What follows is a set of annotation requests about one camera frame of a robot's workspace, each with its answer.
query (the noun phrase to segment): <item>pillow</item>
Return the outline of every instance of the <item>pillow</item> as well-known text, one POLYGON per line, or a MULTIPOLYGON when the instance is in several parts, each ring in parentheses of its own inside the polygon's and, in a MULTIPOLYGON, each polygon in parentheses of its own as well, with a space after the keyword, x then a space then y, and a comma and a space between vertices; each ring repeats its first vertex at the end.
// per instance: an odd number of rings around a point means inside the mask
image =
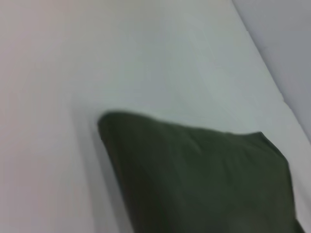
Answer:
POLYGON ((136 233, 298 233, 289 166, 263 135, 115 112, 98 123, 136 233))

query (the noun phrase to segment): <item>white bed sheet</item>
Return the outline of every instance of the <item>white bed sheet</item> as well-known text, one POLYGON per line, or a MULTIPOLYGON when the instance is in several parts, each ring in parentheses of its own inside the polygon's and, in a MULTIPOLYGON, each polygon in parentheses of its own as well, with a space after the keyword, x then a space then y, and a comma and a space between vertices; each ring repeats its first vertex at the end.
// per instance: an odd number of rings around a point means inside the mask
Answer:
POLYGON ((131 232, 96 129, 110 109, 262 131, 290 163, 311 232, 311 145, 231 1, 4 0, 0 9, 1 232, 131 232))

